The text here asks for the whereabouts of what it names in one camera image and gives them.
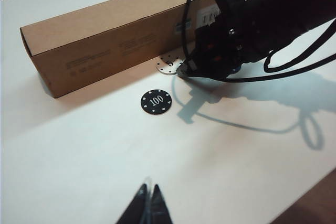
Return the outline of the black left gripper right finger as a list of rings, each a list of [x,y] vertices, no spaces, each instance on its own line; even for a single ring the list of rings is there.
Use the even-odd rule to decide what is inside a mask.
[[[152,194],[152,223],[154,224],[173,223],[158,184],[154,186],[154,191]]]

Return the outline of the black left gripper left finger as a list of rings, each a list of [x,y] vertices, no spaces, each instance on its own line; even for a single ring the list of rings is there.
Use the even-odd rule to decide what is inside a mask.
[[[147,184],[142,184],[116,223],[142,223],[145,216],[147,195]]]

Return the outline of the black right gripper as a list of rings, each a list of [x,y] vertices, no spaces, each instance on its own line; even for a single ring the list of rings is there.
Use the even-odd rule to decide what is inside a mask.
[[[195,31],[195,48],[185,55],[177,74],[226,79],[240,71],[236,64],[266,57],[269,0],[215,0],[221,13],[211,25]]]

